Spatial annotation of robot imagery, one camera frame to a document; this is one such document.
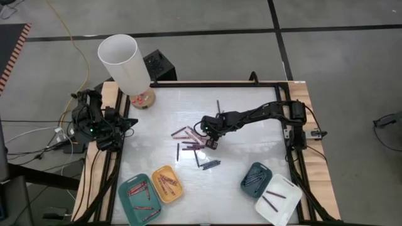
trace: white cylinder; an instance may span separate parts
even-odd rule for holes
[[[151,79],[134,38],[106,38],[98,47],[98,57],[125,94],[139,95],[149,88]]]

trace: dark teal tray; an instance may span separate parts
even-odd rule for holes
[[[129,196],[129,190],[141,182],[145,181],[148,186],[149,200],[146,191],[141,191],[135,195]],[[126,213],[128,222],[131,226],[143,226],[158,217],[161,213],[161,204],[158,199],[158,195],[155,192],[155,188],[148,176],[141,173],[131,179],[127,180],[119,187],[119,197],[121,204],[123,205],[124,212]],[[151,207],[152,210],[138,210],[134,207]],[[152,217],[146,219],[155,211],[159,210]]]
[[[258,181],[256,183],[253,183],[249,186],[244,186],[246,179],[249,175],[253,175],[256,174],[258,172],[262,172],[263,175],[265,175],[265,179],[263,179],[262,181]],[[247,172],[246,176],[243,178],[243,180],[240,183],[240,187],[241,189],[246,192],[249,196],[253,197],[253,198],[259,198],[265,188],[267,187],[269,181],[271,181],[272,179],[272,171],[270,169],[268,169],[268,167],[264,166],[261,163],[253,163],[251,165],[251,168],[249,169],[249,171]]]

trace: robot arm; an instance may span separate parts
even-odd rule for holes
[[[138,120],[125,119],[112,107],[101,109],[102,95],[98,91],[84,90],[75,98],[78,104],[72,111],[72,119],[77,142],[96,141],[102,151],[119,151],[124,133]]]
[[[290,118],[285,117],[284,106],[289,107]],[[276,101],[245,112],[225,112],[218,114],[217,117],[203,116],[201,129],[210,136],[209,143],[216,143],[227,132],[234,132],[246,124],[266,119],[277,119],[286,125],[293,126],[292,145],[302,149],[306,148],[305,133],[302,129],[307,121],[306,110],[305,104],[300,101]]]

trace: black box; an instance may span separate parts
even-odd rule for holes
[[[177,81],[175,66],[159,50],[144,57],[144,62],[151,80]]]

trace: small round base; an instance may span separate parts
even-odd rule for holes
[[[147,109],[155,102],[156,96],[152,88],[148,88],[140,95],[130,96],[131,104],[137,109]]]

